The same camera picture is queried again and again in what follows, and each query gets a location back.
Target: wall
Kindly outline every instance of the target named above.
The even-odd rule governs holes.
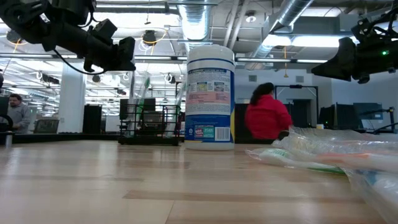
[[[332,80],[332,101],[333,103],[382,103],[384,109],[390,106],[398,108],[398,75],[378,73],[371,75],[367,84],[360,85],[355,80],[345,82]],[[383,121],[371,121],[375,128],[390,124],[389,114],[384,113]],[[369,121],[364,126],[370,128]]]
[[[312,77],[313,85],[318,87],[319,108],[328,107],[333,104],[332,99],[332,79],[325,77]]]
[[[279,70],[260,70],[247,71],[245,69],[235,70],[235,102],[243,103],[244,100],[251,98],[253,91],[260,84],[272,82],[274,85],[312,85],[312,74],[307,74],[306,70],[287,70],[288,78],[285,78],[285,71]],[[257,75],[257,82],[249,82],[249,75]],[[304,76],[304,83],[296,83],[296,76]],[[294,96],[296,99],[306,99],[307,91],[285,89],[278,99],[284,101]]]
[[[306,70],[287,70],[289,77],[285,78],[285,70],[260,70],[247,71],[244,69],[235,70],[235,102],[248,103],[253,91],[258,85],[271,82],[274,85],[313,85],[313,75],[308,74]],[[257,82],[249,82],[249,75],[257,75]],[[296,76],[303,76],[304,82],[297,83]],[[315,89],[290,89],[278,87],[277,99],[283,103],[289,103],[293,99],[311,100],[312,106],[312,123],[316,125],[317,121],[317,107]]]

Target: black cable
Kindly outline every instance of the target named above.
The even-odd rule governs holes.
[[[93,17],[92,17],[92,18],[93,18],[93,21],[94,21],[94,22],[99,22],[99,21],[97,21],[97,20],[94,18],[94,15],[93,15]]]
[[[79,26],[79,28],[88,27],[88,26],[93,22],[93,20],[94,20],[94,17],[93,17],[93,16],[94,16],[94,15],[93,15],[93,13],[91,12],[91,13],[90,13],[90,20],[87,22],[86,25],[84,25],[84,26]]]
[[[393,126],[395,126],[395,125],[398,125],[398,123],[389,124],[389,125],[387,125],[387,126],[381,127],[381,128],[379,128],[379,129],[373,131],[372,134],[377,134],[379,131],[383,130],[384,128],[393,127]]]
[[[104,74],[106,71],[105,70],[103,70],[102,72],[97,72],[97,73],[89,73],[89,72],[84,72],[84,71],[82,71],[82,70],[79,70],[79,69],[77,69],[77,68],[75,68],[73,65],[71,65],[68,61],[66,61],[65,59],[64,59],[64,57],[62,57],[62,55],[58,52],[58,50],[54,50],[54,52],[58,55],[58,57],[63,61],[63,62],[65,62],[65,64],[67,64],[70,68],[72,68],[74,71],[76,71],[76,72],[80,72],[80,73],[82,73],[82,74],[85,74],[85,75],[102,75],[102,74]]]

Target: white column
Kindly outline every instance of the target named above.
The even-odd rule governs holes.
[[[82,70],[82,64],[72,64]],[[81,133],[85,110],[87,76],[63,64],[58,133]]]

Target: white lid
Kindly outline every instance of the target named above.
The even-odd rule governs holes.
[[[217,44],[195,47],[189,52],[188,63],[201,58],[220,58],[234,63],[234,52]]]

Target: product label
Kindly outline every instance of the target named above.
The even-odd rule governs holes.
[[[190,70],[187,83],[185,139],[200,142],[233,142],[231,112],[234,108],[233,72],[222,68]]]

